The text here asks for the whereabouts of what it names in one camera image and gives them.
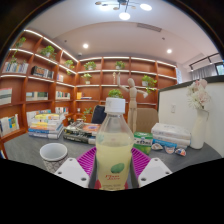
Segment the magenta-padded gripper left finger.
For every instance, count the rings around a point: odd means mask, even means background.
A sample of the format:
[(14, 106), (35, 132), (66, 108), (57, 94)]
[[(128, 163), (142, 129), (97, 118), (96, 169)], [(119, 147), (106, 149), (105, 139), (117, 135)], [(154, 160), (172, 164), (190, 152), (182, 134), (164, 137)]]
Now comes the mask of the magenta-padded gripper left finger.
[(55, 175), (78, 186), (93, 189), (96, 181), (96, 148), (84, 152), (77, 158), (69, 157)]

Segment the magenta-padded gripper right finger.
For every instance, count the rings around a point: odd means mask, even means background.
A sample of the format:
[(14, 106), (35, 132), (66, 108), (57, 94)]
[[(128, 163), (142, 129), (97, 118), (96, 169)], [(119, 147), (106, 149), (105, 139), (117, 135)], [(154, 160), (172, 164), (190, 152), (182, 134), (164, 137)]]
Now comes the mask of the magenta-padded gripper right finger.
[(146, 186), (171, 173), (172, 171), (159, 158), (150, 158), (140, 150), (132, 149), (130, 176), (133, 188)]

